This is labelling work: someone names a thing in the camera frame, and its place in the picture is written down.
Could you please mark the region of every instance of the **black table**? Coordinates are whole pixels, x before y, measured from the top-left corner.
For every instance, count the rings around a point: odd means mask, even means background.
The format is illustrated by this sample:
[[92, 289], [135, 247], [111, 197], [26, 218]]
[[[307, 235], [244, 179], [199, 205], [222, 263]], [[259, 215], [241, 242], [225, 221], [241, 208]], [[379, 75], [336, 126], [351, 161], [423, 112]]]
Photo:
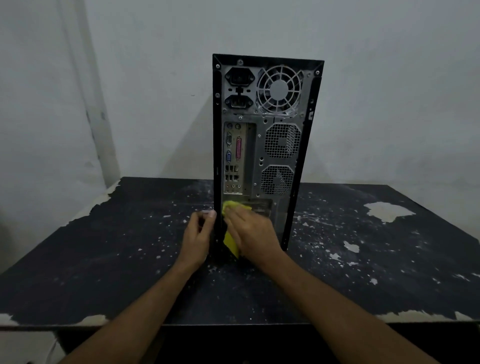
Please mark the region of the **black table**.
[[[212, 199], [212, 181], [122, 178], [109, 200], [0, 276], [3, 329], [114, 318], [173, 264], [190, 213]], [[382, 222], [365, 206], [378, 202], [414, 215]], [[166, 326], [306, 323], [248, 261], [214, 251]], [[288, 254], [386, 322], [480, 320], [478, 240], [391, 187], [302, 183]]]

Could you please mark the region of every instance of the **yellow cloth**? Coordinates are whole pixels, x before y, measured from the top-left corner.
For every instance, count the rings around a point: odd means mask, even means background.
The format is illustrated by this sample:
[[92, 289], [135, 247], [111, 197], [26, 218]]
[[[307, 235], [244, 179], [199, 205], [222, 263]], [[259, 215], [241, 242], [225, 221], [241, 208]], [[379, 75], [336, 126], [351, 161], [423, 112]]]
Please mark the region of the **yellow cloth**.
[[[235, 206], [242, 206], [243, 208], [246, 208], [247, 210], [251, 210], [252, 208], [250, 206], [245, 206], [241, 204], [240, 202], [236, 201], [224, 201], [223, 206], [222, 206], [222, 216], [225, 216], [225, 208], [227, 207], [235, 207]], [[223, 239], [223, 244], [227, 246], [228, 249], [232, 252], [232, 254], [238, 259], [239, 257], [239, 248], [235, 244], [235, 241], [233, 240], [233, 237], [231, 234], [227, 231], [225, 233], [225, 238]]]

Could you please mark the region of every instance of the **computer tower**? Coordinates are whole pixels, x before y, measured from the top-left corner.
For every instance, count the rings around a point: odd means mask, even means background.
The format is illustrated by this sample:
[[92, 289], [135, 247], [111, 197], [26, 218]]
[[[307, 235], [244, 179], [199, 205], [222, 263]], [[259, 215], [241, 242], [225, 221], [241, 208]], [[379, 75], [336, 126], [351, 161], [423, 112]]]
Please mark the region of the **computer tower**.
[[290, 237], [324, 61], [213, 55], [215, 240], [223, 201], [271, 219]]

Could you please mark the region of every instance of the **power supply fan grill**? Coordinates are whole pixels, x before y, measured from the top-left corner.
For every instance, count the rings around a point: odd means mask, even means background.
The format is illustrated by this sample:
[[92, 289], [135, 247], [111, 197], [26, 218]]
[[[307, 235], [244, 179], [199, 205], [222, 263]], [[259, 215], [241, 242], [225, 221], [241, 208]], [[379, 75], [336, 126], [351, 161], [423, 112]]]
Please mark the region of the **power supply fan grill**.
[[258, 109], [265, 114], [290, 115], [298, 105], [303, 74], [288, 66], [262, 70], [257, 83]]
[[262, 171], [262, 190], [266, 194], [284, 194], [292, 188], [293, 171], [289, 166], [270, 165]]
[[275, 123], [267, 130], [265, 152], [272, 158], [290, 158], [299, 149], [300, 136], [295, 124]]

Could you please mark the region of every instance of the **pink parallel port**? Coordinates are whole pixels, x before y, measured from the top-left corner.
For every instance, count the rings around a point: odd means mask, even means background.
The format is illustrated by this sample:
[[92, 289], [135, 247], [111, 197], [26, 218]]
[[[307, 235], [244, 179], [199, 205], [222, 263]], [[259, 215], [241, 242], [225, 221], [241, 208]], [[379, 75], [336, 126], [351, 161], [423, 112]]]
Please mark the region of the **pink parallel port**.
[[237, 138], [237, 150], [235, 152], [235, 158], [240, 159], [241, 157], [241, 138]]

